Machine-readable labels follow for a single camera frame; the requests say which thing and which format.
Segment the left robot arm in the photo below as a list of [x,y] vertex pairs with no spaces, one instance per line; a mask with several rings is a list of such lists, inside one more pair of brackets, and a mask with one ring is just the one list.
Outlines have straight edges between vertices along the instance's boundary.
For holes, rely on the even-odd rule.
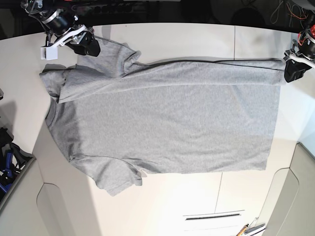
[[285,5],[290,18],[299,20],[302,27],[290,49],[284,53],[284,78],[290,83],[315,67],[315,2],[294,0],[293,4],[286,2]]

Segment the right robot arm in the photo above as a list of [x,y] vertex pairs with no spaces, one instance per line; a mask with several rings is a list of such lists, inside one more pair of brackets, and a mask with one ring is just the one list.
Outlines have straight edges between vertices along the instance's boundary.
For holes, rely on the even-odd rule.
[[79,24],[78,16],[64,0],[23,0],[21,7],[36,19],[46,33],[45,45],[41,47],[41,58],[55,60],[58,48],[67,46],[82,56],[97,57],[100,46],[94,29]]

